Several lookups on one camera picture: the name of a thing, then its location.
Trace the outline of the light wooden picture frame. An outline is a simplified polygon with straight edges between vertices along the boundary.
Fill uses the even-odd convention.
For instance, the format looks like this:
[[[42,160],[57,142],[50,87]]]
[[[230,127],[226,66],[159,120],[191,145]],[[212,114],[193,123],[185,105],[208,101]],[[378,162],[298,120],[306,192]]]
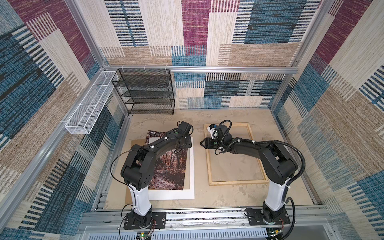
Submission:
[[[246,155],[225,153],[216,155],[206,150],[210,186],[267,184],[269,182],[261,160]]]

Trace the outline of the autumn forest photo print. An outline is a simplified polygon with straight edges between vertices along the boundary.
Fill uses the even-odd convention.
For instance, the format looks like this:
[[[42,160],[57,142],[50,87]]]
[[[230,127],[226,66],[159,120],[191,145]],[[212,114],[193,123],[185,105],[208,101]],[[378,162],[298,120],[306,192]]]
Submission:
[[[166,132],[154,132],[161,138]],[[188,149],[170,150],[156,160],[150,190],[183,190],[187,166]]]

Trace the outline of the white photo mat board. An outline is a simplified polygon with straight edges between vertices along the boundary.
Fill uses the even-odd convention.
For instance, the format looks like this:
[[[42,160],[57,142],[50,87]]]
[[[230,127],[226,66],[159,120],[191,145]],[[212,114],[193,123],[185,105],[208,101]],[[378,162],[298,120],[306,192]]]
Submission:
[[[168,201],[168,200],[194,200],[195,199],[195,168],[194,168],[194,145],[188,149],[187,177],[189,180],[189,189],[184,190],[149,190],[150,201]]]

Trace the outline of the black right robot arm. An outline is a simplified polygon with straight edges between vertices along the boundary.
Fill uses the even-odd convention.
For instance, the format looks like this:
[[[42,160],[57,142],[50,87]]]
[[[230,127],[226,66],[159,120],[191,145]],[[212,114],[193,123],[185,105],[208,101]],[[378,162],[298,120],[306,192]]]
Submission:
[[[239,154],[261,160],[264,171],[269,179],[269,191],[261,215],[266,224],[274,224],[284,213],[286,197],[290,185],[302,171],[297,174],[297,163],[288,152],[287,147],[297,150],[294,146],[281,141],[261,141],[234,138],[230,133],[232,122],[224,120],[219,125],[207,127],[210,134],[200,145],[206,150],[215,150],[215,154]]]

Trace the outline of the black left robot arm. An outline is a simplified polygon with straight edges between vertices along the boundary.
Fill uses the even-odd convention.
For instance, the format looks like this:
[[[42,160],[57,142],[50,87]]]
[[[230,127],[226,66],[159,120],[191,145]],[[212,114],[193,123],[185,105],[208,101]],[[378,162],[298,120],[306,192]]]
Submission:
[[[149,200],[149,184],[154,176],[156,160],[166,152],[192,147],[193,126],[182,121],[174,128],[147,145],[134,145],[123,164],[121,177],[131,193],[133,208],[127,221],[138,227],[148,227],[153,223],[153,207]]]

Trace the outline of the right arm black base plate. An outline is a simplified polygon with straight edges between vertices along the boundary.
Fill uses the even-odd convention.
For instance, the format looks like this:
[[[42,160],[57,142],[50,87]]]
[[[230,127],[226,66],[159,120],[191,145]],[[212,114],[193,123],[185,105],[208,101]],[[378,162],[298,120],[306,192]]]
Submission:
[[[286,209],[283,209],[277,216],[272,217],[271,222],[264,218],[262,213],[263,209],[246,208],[244,214],[248,218],[250,226],[263,226],[263,225],[290,225],[291,219]]]

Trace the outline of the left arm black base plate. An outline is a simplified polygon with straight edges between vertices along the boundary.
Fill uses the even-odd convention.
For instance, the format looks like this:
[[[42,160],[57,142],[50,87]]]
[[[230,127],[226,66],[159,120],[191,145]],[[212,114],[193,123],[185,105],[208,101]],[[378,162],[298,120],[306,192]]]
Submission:
[[[164,229],[166,226],[166,212],[148,212],[145,216],[131,211],[125,216],[124,230]]]

